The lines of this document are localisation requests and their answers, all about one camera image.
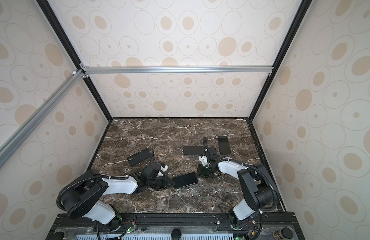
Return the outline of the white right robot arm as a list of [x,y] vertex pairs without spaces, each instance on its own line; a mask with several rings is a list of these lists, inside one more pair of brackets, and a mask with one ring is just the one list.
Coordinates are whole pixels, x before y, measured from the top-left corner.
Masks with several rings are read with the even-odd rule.
[[204,153],[199,156],[198,178],[214,179],[217,172],[228,174],[239,180],[243,199],[228,215],[224,211],[217,217],[217,224],[229,223],[235,231],[242,230],[247,222],[252,223],[254,230],[247,240],[259,237],[263,228],[263,211],[272,211],[277,207],[279,191],[263,164],[240,163],[231,157],[223,157],[208,146],[206,137],[203,137]]

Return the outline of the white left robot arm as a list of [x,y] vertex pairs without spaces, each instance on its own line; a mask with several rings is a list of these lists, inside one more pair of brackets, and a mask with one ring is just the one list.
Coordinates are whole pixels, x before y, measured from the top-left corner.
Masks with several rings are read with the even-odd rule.
[[112,205],[101,202],[102,196],[136,195],[145,190],[166,190],[174,185],[165,173],[168,166],[156,162],[153,150],[144,149],[127,158],[132,167],[144,160],[148,162],[142,170],[126,176],[103,175],[96,169],[86,171],[59,192],[57,207],[73,220],[85,217],[103,225],[115,222],[120,214]]

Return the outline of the black phone with pink case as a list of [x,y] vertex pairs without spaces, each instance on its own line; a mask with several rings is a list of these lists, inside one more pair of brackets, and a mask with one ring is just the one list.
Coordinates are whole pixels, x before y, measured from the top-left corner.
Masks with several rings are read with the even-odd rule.
[[185,188],[198,183],[198,178],[195,172],[174,177],[172,180],[174,182],[174,189]]

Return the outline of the black phone case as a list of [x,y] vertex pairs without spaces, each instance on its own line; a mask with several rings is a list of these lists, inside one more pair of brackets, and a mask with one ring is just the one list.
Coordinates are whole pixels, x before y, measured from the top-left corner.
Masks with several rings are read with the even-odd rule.
[[139,164],[140,162],[151,157],[151,152],[149,149],[143,149],[127,158],[127,162],[131,167]]

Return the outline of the silver-edged black phone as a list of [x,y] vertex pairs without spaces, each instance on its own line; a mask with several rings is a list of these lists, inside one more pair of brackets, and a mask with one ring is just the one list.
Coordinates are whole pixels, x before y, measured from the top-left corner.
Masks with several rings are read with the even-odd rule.
[[218,136],[218,145],[221,155],[231,154],[231,147],[227,136]]

